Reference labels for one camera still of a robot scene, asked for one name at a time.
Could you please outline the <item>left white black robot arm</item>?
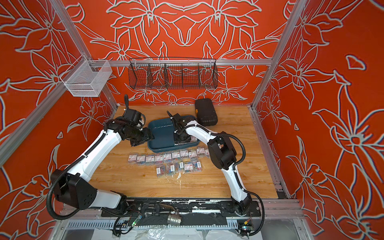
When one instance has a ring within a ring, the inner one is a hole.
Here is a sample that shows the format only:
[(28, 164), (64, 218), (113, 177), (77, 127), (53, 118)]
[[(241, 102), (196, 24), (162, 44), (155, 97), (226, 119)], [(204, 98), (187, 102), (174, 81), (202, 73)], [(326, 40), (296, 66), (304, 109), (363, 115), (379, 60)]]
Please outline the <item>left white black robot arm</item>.
[(98, 190), (89, 183), (99, 165), (120, 142), (128, 140), (136, 147), (154, 139), (145, 127), (145, 115), (129, 107), (127, 95), (124, 100), (123, 115), (105, 122), (98, 137), (74, 162), (51, 174), (46, 208), (53, 219), (66, 220), (86, 209), (101, 209), (120, 218), (129, 215), (124, 194)]

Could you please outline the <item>eleventh removed paper clip box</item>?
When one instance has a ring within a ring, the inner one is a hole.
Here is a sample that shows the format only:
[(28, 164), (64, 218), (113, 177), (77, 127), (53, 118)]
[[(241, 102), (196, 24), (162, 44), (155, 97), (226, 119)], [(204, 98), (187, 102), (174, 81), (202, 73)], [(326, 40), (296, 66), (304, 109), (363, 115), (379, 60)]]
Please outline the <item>eleventh removed paper clip box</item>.
[(137, 163), (137, 157), (138, 157), (137, 153), (129, 154), (128, 163), (129, 164), (136, 164)]

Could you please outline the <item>twelfth removed paper clip box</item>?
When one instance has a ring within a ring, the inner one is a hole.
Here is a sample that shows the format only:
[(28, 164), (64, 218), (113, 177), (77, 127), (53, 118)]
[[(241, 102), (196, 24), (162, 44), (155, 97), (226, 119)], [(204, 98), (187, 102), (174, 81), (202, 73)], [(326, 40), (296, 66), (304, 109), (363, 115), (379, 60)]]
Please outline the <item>twelfth removed paper clip box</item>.
[(137, 165), (139, 166), (146, 165), (146, 155), (137, 156)]

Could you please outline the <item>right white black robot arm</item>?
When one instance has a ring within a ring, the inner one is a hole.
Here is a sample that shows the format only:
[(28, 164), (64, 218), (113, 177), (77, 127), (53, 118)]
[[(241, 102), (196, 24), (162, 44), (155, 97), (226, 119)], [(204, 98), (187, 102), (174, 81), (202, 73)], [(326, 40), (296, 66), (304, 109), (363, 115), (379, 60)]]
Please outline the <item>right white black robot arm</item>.
[(245, 215), (253, 203), (254, 196), (260, 202), (261, 216), (264, 217), (263, 201), (256, 193), (246, 189), (239, 174), (238, 165), (246, 157), (244, 144), (237, 137), (225, 132), (211, 131), (196, 120), (183, 118), (179, 114), (172, 115), (170, 112), (167, 114), (174, 125), (175, 134), (180, 137), (193, 136), (208, 147), (212, 163), (222, 171), (228, 183), (235, 212), (240, 216)]

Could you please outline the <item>paper clip box tray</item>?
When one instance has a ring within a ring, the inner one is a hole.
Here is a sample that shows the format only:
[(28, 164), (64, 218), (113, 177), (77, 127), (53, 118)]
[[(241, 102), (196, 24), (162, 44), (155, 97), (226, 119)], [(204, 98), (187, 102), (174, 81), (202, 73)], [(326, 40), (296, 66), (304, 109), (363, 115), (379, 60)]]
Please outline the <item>paper clip box tray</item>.
[(184, 172), (192, 173), (194, 171), (194, 165), (192, 162), (184, 162)]

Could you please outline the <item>blue plastic storage tray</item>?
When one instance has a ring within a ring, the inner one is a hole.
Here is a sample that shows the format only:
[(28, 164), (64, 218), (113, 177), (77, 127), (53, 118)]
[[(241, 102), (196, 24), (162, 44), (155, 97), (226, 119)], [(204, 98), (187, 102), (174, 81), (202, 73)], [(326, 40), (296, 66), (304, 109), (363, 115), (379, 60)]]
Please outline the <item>blue plastic storage tray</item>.
[(154, 153), (162, 153), (180, 150), (184, 148), (196, 147), (200, 141), (190, 142), (187, 144), (175, 144), (174, 142), (174, 126), (169, 118), (153, 120), (148, 124), (149, 130), (155, 137), (148, 141), (148, 148)]

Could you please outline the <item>second row clip box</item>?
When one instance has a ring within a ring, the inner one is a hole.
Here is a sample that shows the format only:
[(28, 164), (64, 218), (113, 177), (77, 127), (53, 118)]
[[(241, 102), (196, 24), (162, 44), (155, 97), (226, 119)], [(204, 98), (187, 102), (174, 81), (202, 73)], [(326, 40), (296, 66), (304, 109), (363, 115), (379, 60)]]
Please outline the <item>second row clip box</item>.
[(183, 161), (178, 161), (174, 164), (175, 170), (177, 173), (183, 172), (184, 171), (184, 162)]
[(168, 176), (174, 175), (176, 172), (175, 165), (174, 164), (167, 164), (166, 165), (166, 174)]
[(156, 175), (158, 178), (164, 177), (166, 175), (166, 166), (165, 165), (156, 166)]

